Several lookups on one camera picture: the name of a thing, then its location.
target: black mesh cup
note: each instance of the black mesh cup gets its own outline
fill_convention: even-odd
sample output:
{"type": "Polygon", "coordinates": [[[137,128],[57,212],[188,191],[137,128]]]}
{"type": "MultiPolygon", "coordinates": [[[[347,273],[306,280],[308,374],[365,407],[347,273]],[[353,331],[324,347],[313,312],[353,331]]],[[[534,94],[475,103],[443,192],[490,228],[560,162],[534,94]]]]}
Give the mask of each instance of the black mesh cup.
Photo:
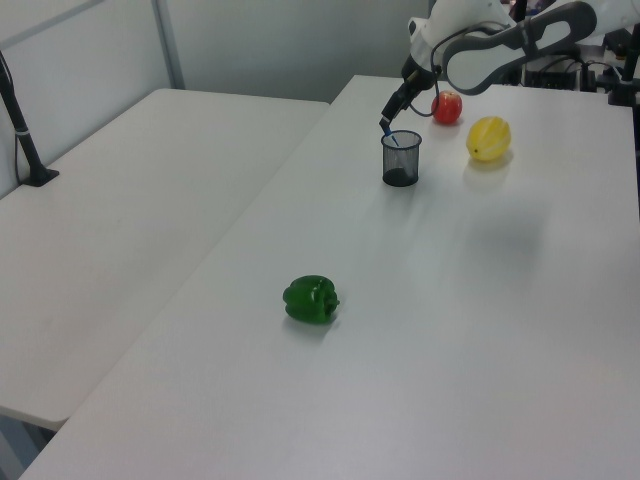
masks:
{"type": "Polygon", "coordinates": [[[382,137],[382,181],[392,187],[408,187],[418,181],[418,157],[422,137],[397,130],[382,137]]]}

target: white wall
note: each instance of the white wall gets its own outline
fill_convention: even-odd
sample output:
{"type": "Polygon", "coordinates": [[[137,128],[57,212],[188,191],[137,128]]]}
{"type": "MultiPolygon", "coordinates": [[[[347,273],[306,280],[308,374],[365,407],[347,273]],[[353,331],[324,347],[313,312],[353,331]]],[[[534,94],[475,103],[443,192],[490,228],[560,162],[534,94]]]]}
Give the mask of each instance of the white wall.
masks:
{"type": "Polygon", "coordinates": [[[186,88],[328,102],[354,74],[399,77],[409,18],[427,8],[427,0],[159,2],[186,88]]]}
{"type": "MultiPolygon", "coordinates": [[[[105,0],[3,53],[45,164],[169,86],[151,0],[105,0]]],[[[0,197],[14,186],[13,126],[0,102],[0,197]]]]}

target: gray floor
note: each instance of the gray floor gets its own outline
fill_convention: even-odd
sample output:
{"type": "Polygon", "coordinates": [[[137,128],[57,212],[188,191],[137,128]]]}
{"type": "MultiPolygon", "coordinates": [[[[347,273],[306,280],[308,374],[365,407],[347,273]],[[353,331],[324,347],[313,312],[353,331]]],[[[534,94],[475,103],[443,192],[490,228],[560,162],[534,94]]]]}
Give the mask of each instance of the gray floor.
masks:
{"type": "Polygon", "coordinates": [[[0,480],[17,480],[51,436],[52,432],[0,415],[0,480]]]}

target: white tabletop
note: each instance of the white tabletop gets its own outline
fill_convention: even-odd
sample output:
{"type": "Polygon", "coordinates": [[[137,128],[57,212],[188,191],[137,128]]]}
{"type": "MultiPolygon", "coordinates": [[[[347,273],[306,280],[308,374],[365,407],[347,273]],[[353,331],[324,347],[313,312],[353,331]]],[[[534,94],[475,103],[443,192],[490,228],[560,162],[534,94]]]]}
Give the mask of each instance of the white tabletop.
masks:
{"type": "MultiPolygon", "coordinates": [[[[631,112],[492,87],[381,182],[356,77],[24,480],[637,478],[640,228],[631,112]],[[465,139],[511,123],[481,172],[465,139]],[[322,274],[329,327],[282,291],[322,274]]],[[[429,100],[425,95],[421,107],[429,100]]]]}
{"type": "Polygon", "coordinates": [[[57,429],[328,105],[159,90],[0,202],[0,413],[57,429]]]}

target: yellow lemon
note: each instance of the yellow lemon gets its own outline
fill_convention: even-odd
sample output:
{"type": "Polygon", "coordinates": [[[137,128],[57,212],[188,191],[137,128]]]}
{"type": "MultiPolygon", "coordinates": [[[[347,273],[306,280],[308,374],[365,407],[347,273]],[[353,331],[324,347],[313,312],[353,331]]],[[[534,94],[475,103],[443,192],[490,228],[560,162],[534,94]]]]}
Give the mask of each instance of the yellow lemon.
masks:
{"type": "Polygon", "coordinates": [[[493,162],[511,143],[509,124],[500,117],[484,117],[473,124],[467,137],[469,155],[479,162],[493,162]]]}

